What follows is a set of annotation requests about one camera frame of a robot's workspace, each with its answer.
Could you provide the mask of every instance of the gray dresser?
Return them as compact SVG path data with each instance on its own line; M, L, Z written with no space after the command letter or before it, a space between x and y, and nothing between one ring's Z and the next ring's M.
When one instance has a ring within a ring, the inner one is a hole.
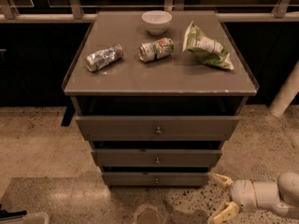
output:
M214 12L174 11L161 36L145 30L141 15L100 12L64 92L108 186L203 186L258 85ZM191 21L229 50L234 71L202 65L182 52ZM138 46L162 37L174 41L174 53L142 63ZM122 59L89 72L84 58L115 43L123 47Z

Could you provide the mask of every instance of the dresser top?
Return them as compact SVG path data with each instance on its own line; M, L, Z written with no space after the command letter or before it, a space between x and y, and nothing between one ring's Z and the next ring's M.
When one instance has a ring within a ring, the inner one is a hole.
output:
M215 95L251 96L257 88L245 63L236 54L213 11L170 11L171 27L159 36L145 28L140 11L100 12L64 88L67 95ZM200 64L189 51L182 52L185 31L191 21L230 52L235 70L225 71ZM174 53L152 63L138 57L142 43L171 38ZM91 73L87 55L113 44L121 44L123 57L108 67Z

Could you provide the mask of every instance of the speckled floor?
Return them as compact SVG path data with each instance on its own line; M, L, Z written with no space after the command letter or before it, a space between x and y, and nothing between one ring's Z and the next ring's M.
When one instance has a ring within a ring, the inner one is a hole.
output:
M9 212L46 212L50 224L204 224L226 193L200 189L108 189L74 121L62 107L0 108L0 203ZM274 181L299 168L299 105L281 119L265 105L246 105L213 171L232 179ZM228 223L299 223L270 212L239 214Z

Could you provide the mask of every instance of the chip bag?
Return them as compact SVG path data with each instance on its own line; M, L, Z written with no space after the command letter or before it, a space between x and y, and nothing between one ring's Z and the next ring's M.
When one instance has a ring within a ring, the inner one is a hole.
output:
M215 39L207 37L193 21L185 33L183 51L185 50L192 52L200 63L234 70L230 53L225 47Z

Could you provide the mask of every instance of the white pole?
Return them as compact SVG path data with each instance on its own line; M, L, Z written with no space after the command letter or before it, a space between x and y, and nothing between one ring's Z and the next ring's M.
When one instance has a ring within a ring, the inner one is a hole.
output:
M299 92L299 61L282 85L279 93L269 106L270 113L275 117L281 117L288 108L293 98Z

